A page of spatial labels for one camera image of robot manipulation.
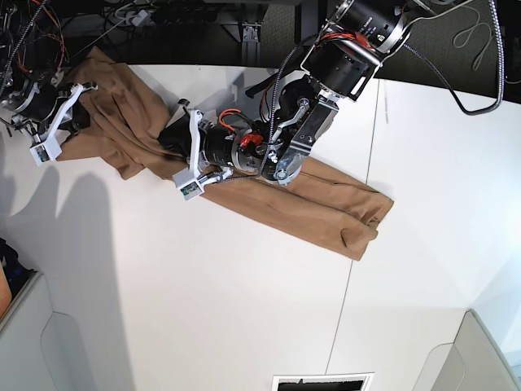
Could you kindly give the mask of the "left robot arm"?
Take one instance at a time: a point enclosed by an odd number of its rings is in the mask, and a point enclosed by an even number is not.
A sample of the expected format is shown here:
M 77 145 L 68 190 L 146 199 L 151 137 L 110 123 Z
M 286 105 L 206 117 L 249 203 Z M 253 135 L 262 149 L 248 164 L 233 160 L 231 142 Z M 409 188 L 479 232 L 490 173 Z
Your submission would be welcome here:
M 285 186 L 325 133 L 341 99 L 356 101 L 384 62 L 407 47 L 412 25 L 464 7 L 462 1 L 342 1 L 320 31 L 303 39 L 300 79 L 278 71 L 247 92 L 264 93 L 269 111 L 254 120 L 227 108 L 209 121 L 187 100 L 182 115 L 159 137 L 161 146 L 187 166 L 173 175 L 186 199 L 206 186 L 240 178 L 260 178 Z

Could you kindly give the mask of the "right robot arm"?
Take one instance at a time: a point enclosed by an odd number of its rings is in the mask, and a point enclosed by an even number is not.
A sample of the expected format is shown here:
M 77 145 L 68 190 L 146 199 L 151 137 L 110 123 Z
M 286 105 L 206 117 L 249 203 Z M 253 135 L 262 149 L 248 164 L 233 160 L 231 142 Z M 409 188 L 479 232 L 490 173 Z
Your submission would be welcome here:
M 70 60 L 63 34 L 76 16 L 91 13 L 74 1 L 1 2 L 1 122 L 9 133 L 24 132 L 34 144 L 47 138 L 60 107 L 72 97 L 63 81 Z

